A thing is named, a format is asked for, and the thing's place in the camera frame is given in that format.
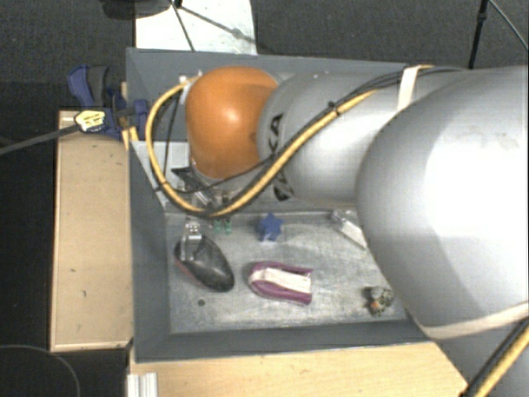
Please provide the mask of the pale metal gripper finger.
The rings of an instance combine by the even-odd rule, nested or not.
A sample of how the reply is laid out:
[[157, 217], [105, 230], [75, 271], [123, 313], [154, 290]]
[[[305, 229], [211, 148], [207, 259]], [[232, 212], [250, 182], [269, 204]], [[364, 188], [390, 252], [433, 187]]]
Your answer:
[[199, 221], [190, 220], [185, 223], [183, 235], [180, 241], [180, 260], [190, 261], [198, 249], [203, 238]]

